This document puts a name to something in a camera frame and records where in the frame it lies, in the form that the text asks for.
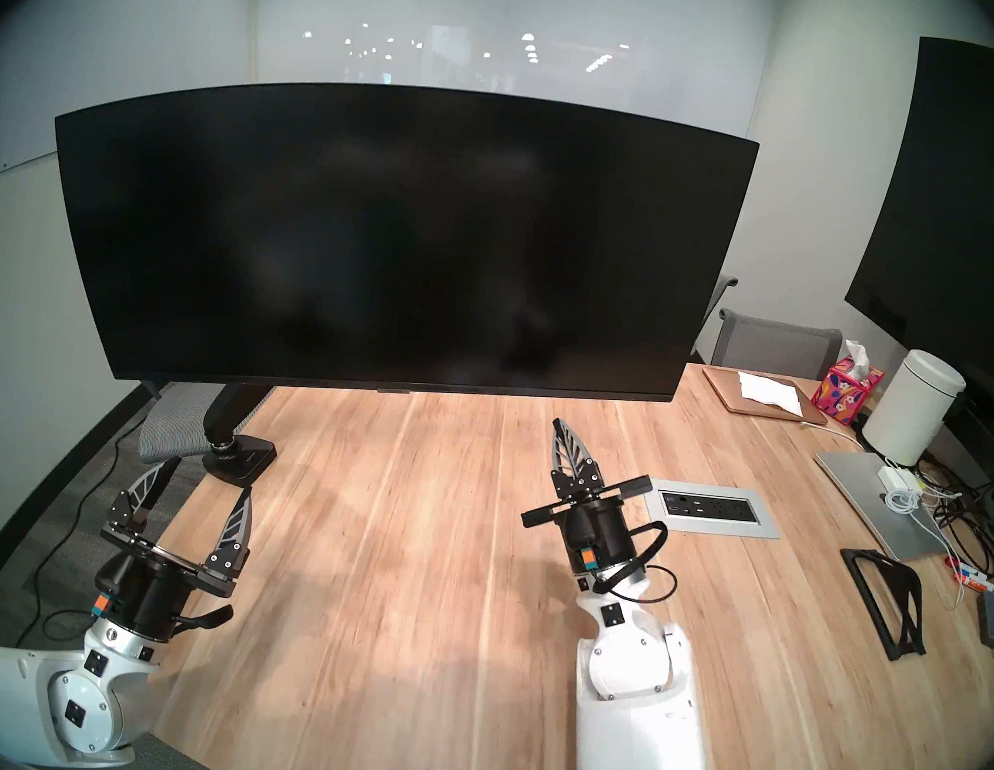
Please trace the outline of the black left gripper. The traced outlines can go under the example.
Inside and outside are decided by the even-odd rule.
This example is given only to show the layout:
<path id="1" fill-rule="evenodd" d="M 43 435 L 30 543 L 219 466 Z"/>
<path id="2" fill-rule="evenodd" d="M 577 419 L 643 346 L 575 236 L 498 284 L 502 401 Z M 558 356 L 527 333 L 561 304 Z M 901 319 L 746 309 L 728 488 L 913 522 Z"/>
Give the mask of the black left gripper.
<path id="1" fill-rule="evenodd" d="M 101 537 L 119 552 L 95 575 L 99 597 L 91 613 L 119 628 L 158 643 L 193 629 L 216 629 L 233 617 L 232 605 L 201 616 L 183 614 L 196 590 L 229 598 L 249 557 L 253 489 L 245 487 L 204 564 L 179 558 L 139 536 L 167 488 L 168 460 L 120 491 L 107 513 Z"/>

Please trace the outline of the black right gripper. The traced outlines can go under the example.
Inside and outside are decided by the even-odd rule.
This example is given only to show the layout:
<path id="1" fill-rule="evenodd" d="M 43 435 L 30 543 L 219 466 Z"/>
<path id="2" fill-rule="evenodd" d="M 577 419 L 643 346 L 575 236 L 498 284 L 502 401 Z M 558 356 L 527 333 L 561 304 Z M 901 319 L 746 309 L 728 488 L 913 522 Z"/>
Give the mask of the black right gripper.
<path id="1" fill-rule="evenodd" d="M 649 476 L 605 485 L 601 469 L 572 428 L 554 418 L 550 470 L 558 500 L 521 515 L 525 528 L 546 522 L 559 527 L 575 576 L 620 582 L 646 567 L 647 553 L 636 553 L 633 537 L 649 524 L 629 528 L 623 505 L 653 491 Z"/>

